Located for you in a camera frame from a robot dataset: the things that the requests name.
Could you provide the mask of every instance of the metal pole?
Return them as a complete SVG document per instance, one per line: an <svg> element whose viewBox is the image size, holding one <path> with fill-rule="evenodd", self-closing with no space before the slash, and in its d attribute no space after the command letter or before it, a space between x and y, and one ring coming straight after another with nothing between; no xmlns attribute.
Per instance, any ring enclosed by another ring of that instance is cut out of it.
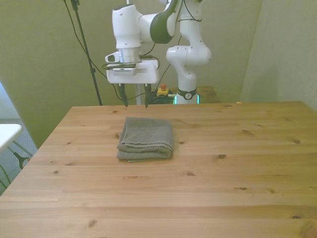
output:
<svg viewBox="0 0 317 238"><path fill-rule="evenodd" d="M86 40L85 40L84 31L83 31L83 28L82 28L82 26L81 26L79 14L78 14L77 3L79 4L79 0L71 0L71 4L72 4L72 6L73 6L73 9L74 9L74 11L75 11L76 18L77 18L77 21L78 21L78 25L79 25L81 37L82 37L82 39L83 39L83 43L84 43L86 55L87 55L88 62L89 62L89 66L90 66L90 73L91 73L91 75L92 75L92 77L93 77L93 81L94 81L94 85L95 85L95 89L96 89L96 93L97 93L99 105L102 106L103 103L102 103L102 101L101 101L101 97L100 97L100 93L99 93L99 89L98 89L98 84L97 84L97 80L96 80L96 76L95 76L96 69L93 68L93 65L92 65L92 63L91 63L91 59L90 59L89 52L88 52L88 47L87 47Z"/></svg>

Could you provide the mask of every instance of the black band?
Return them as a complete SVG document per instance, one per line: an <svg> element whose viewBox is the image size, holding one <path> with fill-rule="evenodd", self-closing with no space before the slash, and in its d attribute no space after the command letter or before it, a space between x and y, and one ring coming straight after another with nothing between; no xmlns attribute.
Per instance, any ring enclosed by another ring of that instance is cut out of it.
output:
<svg viewBox="0 0 317 238"><path fill-rule="evenodd" d="M190 91L190 92L186 92L186 91L182 91L182 90L178 89L177 93L180 96L182 96L185 100L191 100L197 94L197 88L193 91Z"/></svg>

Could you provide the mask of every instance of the cable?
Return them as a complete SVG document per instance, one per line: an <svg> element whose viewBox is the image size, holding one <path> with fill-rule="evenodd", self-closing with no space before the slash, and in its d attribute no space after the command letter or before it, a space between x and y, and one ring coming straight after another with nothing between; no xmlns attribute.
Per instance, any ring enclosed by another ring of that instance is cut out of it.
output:
<svg viewBox="0 0 317 238"><path fill-rule="evenodd" d="M166 72L168 71L168 69L169 69L170 66L171 66L171 64L169 64L169 66L166 68L164 74L162 75L162 77L160 78L160 80L159 80L159 82L158 82L158 85L157 85L155 91L159 88L159 85L160 85L162 79L164 78L164 75L166 74Z"/></svg>
<svg viewBox="0 0 317 238"><path fill-rule="evenodd" d="M177 43L177 45L179 46L179 44L180 44L180 40L182 39L182 36L180 36L180 38L179 38L179 40L178 40L178 43Z"/></svg>
<svg viewBox="0 0 317 238"><path fill-rule="evenodd" d="M189 13L189 14L190 14L190 16L192 17L192 19L193 19L194 21L201 22L201 21L202 21L202 19L197 20L197 19L195 19L195 18L193 17L193 15L191 14L191 12L189 11L189 9L188 9L188 7L187 7L186 0L184 0L184 4L185 4L185 7L186 7L186 9L187 9L188 13Z"/></svg>
<svg viewBox="0 0 317 238"><path fill-rule="evenodd" d="M8 174L6 173L4 167L2 167L2 165L0 165L0 169L2 169L2 171L4 172L4 175L5 175L5 177L6 177L6 179L8 180L8 182L9 182L9 184L10 184L11 181L10 181L10 179L9 179L9 176L8 176Z"/></svg>
<svg viewBox="0 0 317 238"><path fill-rule="evenodd" d="M67 5L67 3L66 3L66 0L64 0L64 3L65 3L65 6L66 6L66 9L67 9L67 12L68 12L70 21L71 21L71 25L72 25L73 30L74 30L74 33L75 33L75 37L76 37L78 43L80 44L81 48L83 49L83 51L84 51L85 54L87 55L87 52L86 52L86 50L85 50L83 44L81 43L81 41L80 41L79 38L78 38L78 35L77 35L77 32L76 32L76 28L75 28L75 25L74 25L74 21L73 21L73 18L72 18L72 16L71 16L71 14L70 14L68 5ZM99 73L101 73L102 76L107 79L107 76L105 76L104 73L101 72L101 70L95 65L95 63L94 63L91 59L90 59L90 61L91 61L91 63L93 64L93 66L99 71ZM111 85L112 85L113 88L114 88L114 92L115 92L115 95L117 96L117 98L118 98L120 101L122 101L122 99L118 96L118 93L117 93L117 90L116 90L114 84L111 84Z"/></svg>
<svg viewBox="0 0 317 238"><path fill-rule="evenodd" d="M149 52L147 52L146 54L144 54L143 56L146 56L146 55L148 55L149 53L151 53L151 52L154 50L155 45L156 45L156 43L154 43L154 45L153 45L152 49L151 49Z"/></svg>
<svg viewBox="0 0 317 238"><path fill-rule="evenodd" d="M134 97L132 97L132 98L129 98L128 100L131 100L131 99L135 99L135 98L137 98L137 97L139 97L139 96L142 96L142 95L145 95L146 93L141 93L141 94L139 94L138 96L134 96Z"/></svg>
<svg viewBox="0 0 317 238"><path fill-rule="evenodd" d="M178 46L179 46L179 44L180 44L181 39L182 39L182 36L180 36L180 38L179 38L179 40L178 40L178 43L177 43ZM162 82L162 79L163 79L164 75L166 74L166 72L168 71L168 69L169 69L170 66L171 66L171 64L169 64L169 66L166 68L165 72L163 73L162 77L160 78L160 80L159 80L159 82L158 82L158 85L157 85L155 91L159 88L159 85L160 85L160 83Z"/></svg>

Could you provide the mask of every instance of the black cable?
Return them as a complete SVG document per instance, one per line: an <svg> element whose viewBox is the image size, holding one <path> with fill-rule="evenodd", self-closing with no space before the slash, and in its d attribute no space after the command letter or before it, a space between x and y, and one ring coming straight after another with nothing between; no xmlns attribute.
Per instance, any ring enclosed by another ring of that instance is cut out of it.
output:
<svg viewBox="0 0 317 238"><path fill-rule="evenodd" d="M182 36L180 36L180 38L179 38L179 40L178 40L178 43L177 43L177 45L179 46L179 44L180 44L180 40L182 39Z"/></svg>
<svg viewBox="0 0 317 238"><path fill-rule="evenodd" d="M187 7L186 0L184 0L184 4L185 4L185 7L186 7L186 9L187 9L188 13L189 13L189 14L190 14L190 16L193 18L193 20L194 20L194 21L201 22L201 21L202 21L202 19L201 19L201 20L197 20L197 19L195 19L195 18L193 17L193 15L191 14L191 12L189 11L189 9L188 9L188 7Z"/></svg>
<svg viewBox="0 0 317 238"><path fill-rule="evenodd" d="M85 50L83 44L81 43L81 41L80 41L79 38L78 38L78 35L77 35L77 32L76 32L76 28L75 28L75 25L74 25L74 21L73 21L73 18L72 18L72 16L71 16L71 14L70 14L68 5L67 5L67 3L66 3L66 0L64 0L64 3L65 3L65 6L66 6L66 9L67 9L67 12L68 12L70 21L71 21L71 25L73 26L73 30L74 30L74 33L75 33L75 37L76 37L78 43L80 44L81 48L83 49L83 51L84 51L85 54L87 55L87 52L86 52L86 50ZM91 63L93 64L93 66L99 71L99 73L101 73L102 76L107 79L107 76L105 76L104 73L101 72L101 70L95 65L95 63L94 63L91 59L90 59L90 61L91 61ZM115 85L114 85L114 84L111 84L111 85L112 85L113 88L114 88L114 92L115 92L117 98L118 98L120 101L122 101L122 99L118 96L118 93L117 93L117 90L116 90L116 88L115 88Z"/></svg>
<svg viewBox="0 0 317 238"><path fill-rule="evenodd" d="M177 43L178 46L179 46L179 44L180 44L181 39L182 39L182 36L180 36L180 38L179 38L179 40L178 40L178 43ZM163 73L162 77L160 78L160 80L159 80L159 82L158 82L158 85L157 85L155 91L159 88L159 85L160 85L160 83L162 82L162 79L163 79L164 75L166 74L166 72L168 71L168 69L169 69L170 66L171 66L171 64L169 64L169 66L166 68L165 72Z"/></svg>
<svg viewBox="0 0 317 238"><path fill-rule="evenodd" d="M160 78L160 81L158 82L158 85L157 85L155 91L159 88L159 85L160 85L162 79L164 78L164 75L166 74L166 72L168 71L168 69L169 69L170 66L171 66L171 64L169 64L169 66L166 68L164 74L162 75L162 77Z"/></svg>
<svg viewBox="0 0 317 238"><path fill-rule="evenodd" d="M132 97L132 98L129 98L128 100L131 100L131 99L135 99L135 98L137 98L137 97L139 97L139 96L142 96L142 95L145 95L146 93L141 93L141 94L139 94L138 96L134 96L134 97Z"/></svg>
<svg viewBox="0 0 317 238"><path fill-rule="evenodd" d="M154 50L155 45L156 45L156 43L154 43L154 45L153 45L152 49L151 49L149 52L147 52L146 54L144 54L143 56L146 56L146 55L148 55L149 53L151 53L151 52Z"/></svg>

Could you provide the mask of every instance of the floor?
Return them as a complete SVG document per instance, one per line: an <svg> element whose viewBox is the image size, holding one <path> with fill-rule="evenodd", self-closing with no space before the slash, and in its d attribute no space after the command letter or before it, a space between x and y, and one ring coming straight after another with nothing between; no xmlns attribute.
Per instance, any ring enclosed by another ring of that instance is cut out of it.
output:
<svg viewBox="0 0 317 238"><path fill-rule="evenodd" d="M26 148L29 152L35 154L37 148L35 147L35 144L30 137L30 134L27 132L21 119L0 119L0 124L20 124L21 126L23 126L23 133L16 139L16 141L24 148ZM15 144L11 144L10 147L15 150L20 156L28 157L28 155ZM18 159L12 154L9 149L5 149L0 153L0 164L4 167L11 181L13 181L15 177L21 172ZM2 170L0 170L0 179L2 182L8 185L8 181ZM3 194L4 190L5 188L0 184L0 195Z"/></svg>

